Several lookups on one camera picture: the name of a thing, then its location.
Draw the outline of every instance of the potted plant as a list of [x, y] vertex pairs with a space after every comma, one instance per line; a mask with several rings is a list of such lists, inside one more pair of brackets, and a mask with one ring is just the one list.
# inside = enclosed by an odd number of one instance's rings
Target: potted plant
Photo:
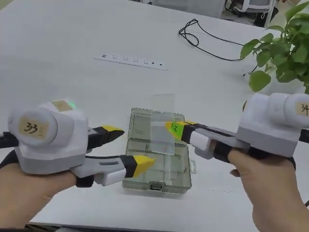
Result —
[[308, 5], [309, 1], [287, 11], [285, 28], [267, 28], [279, 31], [280, 37], [274, 38], [272, 33], [268, 33], [243, 46], [240, 58], [251, 53], [256, 56], [257, 66], [249, 73], [249, 86], [254, 92], [270, 83], [272, 72], [279, 83], [299, 80], [305, 87], [305, 93], [309, 94], [309, 14], [299, 13]]

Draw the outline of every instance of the green sticker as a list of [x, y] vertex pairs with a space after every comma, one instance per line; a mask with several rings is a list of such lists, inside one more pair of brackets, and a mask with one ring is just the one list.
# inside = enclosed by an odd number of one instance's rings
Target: green sticker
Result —
[[67, 103], [68, 103], [68, 104], [70, 105], [70, 107], [72, 107], [73, 109], [76, 108], [76, 105], [75, 105], [73, 102], [67, 101]]
[[177, 122], [173, 122], [172, 126], [170, 127], [170, 132], [177, 138], [180, 139], [182, 138], [183, 135], [183, 127], [184, 125], [180, 125]]

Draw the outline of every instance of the white table surface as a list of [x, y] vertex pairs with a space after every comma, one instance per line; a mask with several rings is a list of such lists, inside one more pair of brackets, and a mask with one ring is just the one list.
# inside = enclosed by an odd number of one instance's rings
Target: white table surface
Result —
[[[263, 29], [124, 0], [14, 0], [0, 11], [0, 130], [18, 104], [70, 97], [89, 115], [90, 126], [128, 130], [132, 107], [149, 108], [153, 94], [176, 96], [175, 112], [189, 120], [235, 131], [251, 92], [244, 71], [252, 59], [228, 62], [188, 45], [178, 30], [192, 18], [219, 37], [245, 43]], [[198, 34], [201, 46], [238, 58], [240, 47]], [[94, 60], [103, 52], [165, 61], [168, 71]], [[93, 155], [124, 154], [126, 136]], [[309, 198], [306, 145], [295, 158], [304, 200]], [[3, 158], [8, 150], [0, 151]], [[251, 204], [232, 166], [197, 163], [184, 196], [125, 190], [121, 183], [70, 188], [54, 197], [34, 223], [158, 231], [256, 231]]]

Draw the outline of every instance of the power strip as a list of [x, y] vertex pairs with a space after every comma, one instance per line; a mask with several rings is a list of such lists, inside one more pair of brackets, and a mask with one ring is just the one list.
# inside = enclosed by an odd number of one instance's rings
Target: power strip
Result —
[[107, 54], [107, 53], [103, 53], [97, 57], [94, 57], [94, 59], [167, 71], [167, 68], [164, 62], [159, 62], [159, 61], [154, 61], [154, 60], [149, 60], [149, 59], [141, 59], [141, 58], [135, 58], [135, 57], [130, 57], [130, 56], [122, 56], [122, 55]]

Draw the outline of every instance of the hand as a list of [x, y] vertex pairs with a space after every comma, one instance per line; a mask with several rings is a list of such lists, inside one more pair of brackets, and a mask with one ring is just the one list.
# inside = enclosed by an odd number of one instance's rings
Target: hand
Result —
[[257, 160], [236, 150], [228, 159], [237, 168], [231, 174], [241, 177], [253, 204], [253, 221], [259, 231], [309, 231], [309, 211], [301, 200], [291, 162], [275, 155]]
[[19, 164], [0, 169], [0, 228], [24, 228], [58, 192], [74, 186], [71, 172], [28, 175]]

